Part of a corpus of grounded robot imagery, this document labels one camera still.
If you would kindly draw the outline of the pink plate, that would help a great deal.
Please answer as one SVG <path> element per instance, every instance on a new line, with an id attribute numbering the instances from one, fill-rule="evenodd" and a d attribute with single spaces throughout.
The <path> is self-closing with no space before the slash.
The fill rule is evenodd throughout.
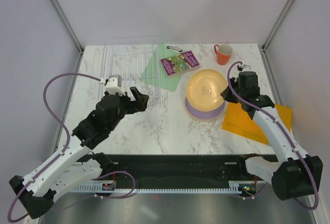
<path id="1" fill-rule="evenodd" d="M 216 119 L 218 116 L 212 117 L 212 118 L 200 118 L 194 115 L 190 115 L 193 119 L 198 120 L 198 121 L 211 121 Z"/>

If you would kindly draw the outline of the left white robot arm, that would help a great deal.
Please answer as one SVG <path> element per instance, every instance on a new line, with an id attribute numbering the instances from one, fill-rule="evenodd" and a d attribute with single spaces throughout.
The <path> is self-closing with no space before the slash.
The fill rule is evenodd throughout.
<path id="1" fill-rule="evenodd" d="M 95 109 L 83 119 L 69 135 L 62 149 L 53 153 L 37 169 L 25 176 L 13 176 L 9 184 L 31 219 L 47 213 L 67 192 L 79 184 L 100 177 L 108 179 L 113 166 L 107 162 L 74 166 L 74 163 L 107 139 L 125 115 L 143 112 L 149 96 L 136 87 L 130 88 L 134 98 L 127 92 L 107 88 Z"/>

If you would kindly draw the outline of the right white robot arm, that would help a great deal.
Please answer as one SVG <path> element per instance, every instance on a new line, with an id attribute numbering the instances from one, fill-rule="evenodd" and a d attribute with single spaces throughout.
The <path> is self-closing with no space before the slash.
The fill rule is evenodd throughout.
<path id="1" fill-rule="evenodd" d="M 281 200 L 314 195 L 318 201 L 321 159 L 310 156 L 289 133 L 271 98 L 260 94 L 255 72 L 240 72 L 237 78 L 227 80 L 228 87 L 221 96 L 227 102 L 241 104 L 242 110 L 265 134 L 278 160 L 275 164 L 261 156 L 251 156 L 236 166 L 237 176 L 244 180 L 258 176 L 271 184 Z"/>

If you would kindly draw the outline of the purple plate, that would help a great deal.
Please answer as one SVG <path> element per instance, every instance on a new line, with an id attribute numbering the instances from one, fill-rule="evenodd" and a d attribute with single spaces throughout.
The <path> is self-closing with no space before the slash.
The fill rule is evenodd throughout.
<path id="1" fill-rule="evenodd" d="M 197 110 L 196 108 L 194 108 L 189 101 L 187 100 L 187 98 L 185 98 L 185 107 L 187 112 L 190 115 L 194 115 L 200 118 L 212 118 L 215 116 L 219 116 L 222 111 L 225 108 L 225 102 L 223 102 L 218 108 L 216 108 L 215 110 L 211 110 L 211 111 L 201 111 L 201 110 Z"/>

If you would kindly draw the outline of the yellow plate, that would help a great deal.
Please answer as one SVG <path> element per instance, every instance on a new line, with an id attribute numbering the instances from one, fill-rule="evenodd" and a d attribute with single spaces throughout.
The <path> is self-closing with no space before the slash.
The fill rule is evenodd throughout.
<path id="1" fill-rule="evenodd" d="M 202 69 L 189 78 L 186 99 L 199 111 L 213 111 L 224 103 L 221 93 L 227 86 L 227 80 L 220 72 L 214 69 Z"/>

